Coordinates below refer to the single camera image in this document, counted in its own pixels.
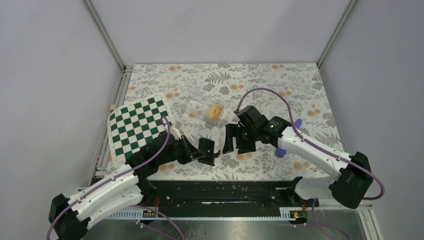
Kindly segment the black leather card holder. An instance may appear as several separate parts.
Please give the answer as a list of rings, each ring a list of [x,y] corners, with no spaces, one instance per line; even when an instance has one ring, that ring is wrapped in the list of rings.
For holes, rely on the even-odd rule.
[[[199,158],[197,161],[202,164],[209,166],[215,166],[215,158],[218,158],[221,154],[221,150],[215,151],[215,141],[209,138],[201,137],[198,142],[198,149],[204,153],[204,156]]]

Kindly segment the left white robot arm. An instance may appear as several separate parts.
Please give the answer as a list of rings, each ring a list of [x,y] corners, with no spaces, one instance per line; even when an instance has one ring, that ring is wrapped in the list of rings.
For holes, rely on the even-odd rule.
[[[205,155],[185,135],[174,137],[169,132],[161,132],[109,176],[72,196],[54,197],[46,238],[50,239],[55,232],[60,240],[80,240],[101,218],[131,205],[152,204],[157,199],[157,191],[149,176],[161,165],[174,161],[184,165]]]

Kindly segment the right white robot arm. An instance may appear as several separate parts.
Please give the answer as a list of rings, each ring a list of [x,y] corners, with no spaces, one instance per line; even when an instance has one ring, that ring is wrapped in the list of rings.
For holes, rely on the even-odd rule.
[[[256,151],[256,143],[287,150],[312,163],[328,176],[296,177],[288,187],[287,201],[293,206],[309,199],[333,198],[339,204],[356,209],[365,199],[373,178],[368,157],[361,152],[349,154],[308,137],[289,121],[274,116],[267,119],[254,106],[238,114],[238,123],[225,126],[223,154],[237,150],[239,155]]]

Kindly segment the purple cylindrical marker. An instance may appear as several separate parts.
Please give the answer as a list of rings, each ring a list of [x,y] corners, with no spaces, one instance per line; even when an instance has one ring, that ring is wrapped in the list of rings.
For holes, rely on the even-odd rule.
[[[297,129],[300,129],[300,127],[301,127],[301,125],[302,125],[302,120],[300,119],[300,118],[298,118],[295,122],[294,122],[294,126],[297,128]],[[276,150],[275,150],[275,156],[276,157],[278,157],[278,158],[283,158],[287,153],[288,153],[288,151],[286,150],[286,149],[283,149],[283,148],[280,148],[280,147],[278,147],[278,148],[276,148]]]

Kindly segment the clear plastic box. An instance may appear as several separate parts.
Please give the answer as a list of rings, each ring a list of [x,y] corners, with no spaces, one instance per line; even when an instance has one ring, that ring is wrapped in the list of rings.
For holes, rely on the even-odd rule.
[[[213,104],[218,104],[222,106],[222,111],[217,120],[213,120],[207,117],[210,107]],[[183,104],[183,112],[189,117],[196,118],[209,125],[215,126],[223,115],[224,106],[220,103],[212,101],[211,99],[205,96],[199,95],[193,91],[189,91],[188,96]]]

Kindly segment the floral table mat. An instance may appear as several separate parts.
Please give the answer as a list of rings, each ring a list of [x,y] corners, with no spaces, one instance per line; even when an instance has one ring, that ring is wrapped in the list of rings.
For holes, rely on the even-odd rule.
[[[183,107],[188,92],[195,92],[224,106],[216,125],[188,116]],[[197,147],[200,138],[215,141],[222,150],[227,124],[236,124],[236,108],[254,106],[266,118],[301,119],[300,131],[311,139],[343,151],[334,115],[314,63],[293,64],[136,64],[124,89],[124,104],[164,93],[180,132]],[[275,155],[275,147],[256,143],[256,151],[220,154],[215,166],[194,160],[163,164],[149,180],[161,181],[291,181],[296,177],[322,178],[326,173],[304,158],[288,152]],[[105,157],[103,175],[120,166]]]

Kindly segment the green white checkered board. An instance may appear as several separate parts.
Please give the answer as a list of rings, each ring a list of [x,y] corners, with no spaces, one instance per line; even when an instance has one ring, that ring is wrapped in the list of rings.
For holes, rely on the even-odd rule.
[[[165,117],[172,125],[175,120],[163,92],[124,104],[107,119],[107,138],[113,166],[119,167],[133,153],[151,143],[160,132],[167,130]]]

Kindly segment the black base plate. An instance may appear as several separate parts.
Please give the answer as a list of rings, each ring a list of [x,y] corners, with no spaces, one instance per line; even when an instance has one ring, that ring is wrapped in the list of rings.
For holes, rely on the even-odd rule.
[[[244,205],[266,208],[309,209],[313,199],[295,193],[293,181],[179,181],[153,180],[155,190],[142,197],[140,205],[160,208],[188,208],[202,205]]]

